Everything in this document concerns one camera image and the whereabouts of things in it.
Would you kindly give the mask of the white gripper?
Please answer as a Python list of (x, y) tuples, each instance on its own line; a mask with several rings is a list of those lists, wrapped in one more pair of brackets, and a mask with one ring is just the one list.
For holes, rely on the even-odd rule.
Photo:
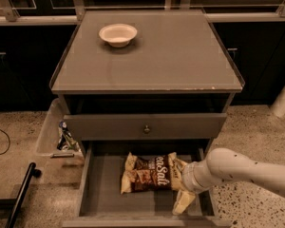
[[(172, 187), (184, 188), (192, 192), (201, 193), (212, 186), (212, 176), (206, 161), (193, 161), (186, 163), (178, 158), (173, 160)], [(172, 213), (181, 215), (186, 208), (195, 200), (196, 194), (179, 190)]]

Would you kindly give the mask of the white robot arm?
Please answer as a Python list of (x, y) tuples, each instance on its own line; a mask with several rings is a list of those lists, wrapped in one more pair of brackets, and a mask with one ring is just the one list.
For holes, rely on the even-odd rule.
[(216, 185), (247, 181), (285, 198), (285, 165), (254, 161), (228, 148), (210, 151), (204, 160), (180, 162), (183, 188), (172, 213), (182, 214), (196, 194)]

